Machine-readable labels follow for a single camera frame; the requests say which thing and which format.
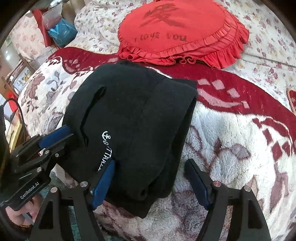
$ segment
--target blue bag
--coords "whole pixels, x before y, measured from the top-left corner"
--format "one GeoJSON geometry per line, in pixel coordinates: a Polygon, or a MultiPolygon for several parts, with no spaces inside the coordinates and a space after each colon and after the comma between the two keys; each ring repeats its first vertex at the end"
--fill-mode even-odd
{"type": "Polygon", "coordinates": [[[54,28],[47,32],[59,47],[65,47],[77,34],[75,26],[63,18],[54,28]]]}

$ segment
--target pillow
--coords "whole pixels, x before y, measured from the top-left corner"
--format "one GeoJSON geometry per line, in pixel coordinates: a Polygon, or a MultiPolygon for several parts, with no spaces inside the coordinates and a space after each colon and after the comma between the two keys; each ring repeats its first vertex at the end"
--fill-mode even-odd
{"type": "Polygon", "coordinates": [[[249,31],[212,0],[160,0],[136,8],[119,26],[122,59],[158,65],[202,60],[218,69],[240,58],[249,31]]]}

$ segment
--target screw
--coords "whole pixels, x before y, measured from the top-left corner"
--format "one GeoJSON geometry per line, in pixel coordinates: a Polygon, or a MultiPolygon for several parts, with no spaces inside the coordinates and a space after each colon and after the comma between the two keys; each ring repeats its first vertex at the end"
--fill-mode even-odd
{"type": "Polygon", "coordinates": [[[220,187],[221,186],[221,182],[219,182],[219,181],[213,181],[213,185],[215,187],[220,187]]]}
{"type": "Polygon", "coordinates": [[[244,186],[244,190],[245,190],[246,192],[250,192],[250,191],[251,191],[251,188],[250,188],[249,186],[244,186]]]}
{"type": "Polygon", "coordinates": [[[57,191],[57,187],[53,187],[52,189],[50,189],[51,193],[55,193],[57,191]]]}
{"type": "Polygon", "coordinates": [[[87,185],[88,185],[88,182],[87,181],[83,181],[83,182],[80,183],[80,186],[82,188],[85,188],[87,185]]]}

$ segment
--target red ruffle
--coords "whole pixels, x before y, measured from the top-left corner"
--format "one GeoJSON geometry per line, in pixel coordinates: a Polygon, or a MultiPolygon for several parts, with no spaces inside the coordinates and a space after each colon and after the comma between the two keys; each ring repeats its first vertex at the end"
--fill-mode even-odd
{"type": "Polygon", "coordinates": [[[248,42],[249,31],[222,5],[214,3],[223,10],[225,21],[222,27],[210,36],[152,53],[126,41],[120,26],[118,31],[120,46],[117,55],[133,62],[157,65],[172,65],[176,61],[182,64],[194,64],[201,60],[211,67],[221,69],[235,63],[236,59],[241,57],[240,54],[244,49],[243,44],[248,42]]]}

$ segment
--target red and white blanket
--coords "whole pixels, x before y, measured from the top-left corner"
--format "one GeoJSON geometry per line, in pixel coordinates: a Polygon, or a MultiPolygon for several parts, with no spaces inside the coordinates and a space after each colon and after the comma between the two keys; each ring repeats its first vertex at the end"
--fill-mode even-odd
{"type": "MultiPolygon", "coordinates": [[[[117,61],[116,55],[74,47],[54,53],[19,96],[30,135],[59,128],[81,83],[99,65],[117,61]]],[[[207,212],[184,178],[184,162],[193,158],[213,180],[238,189],[249,185],[272,239],[283,240],[296,223],[295,115],[264,90],[232,73],[201,64],[147,67],[197,84],[199,97],[175,185],[169,197],[153,204],[145,219],[104,202],[95,211],[98,222],[127,240],[195,240],[207,212]]],[[[59,166],[54,170],[68,186],[75,185],[59,166]]],[[[221,240],[226,240],[230,217],[231,209],[221,240]]]]}

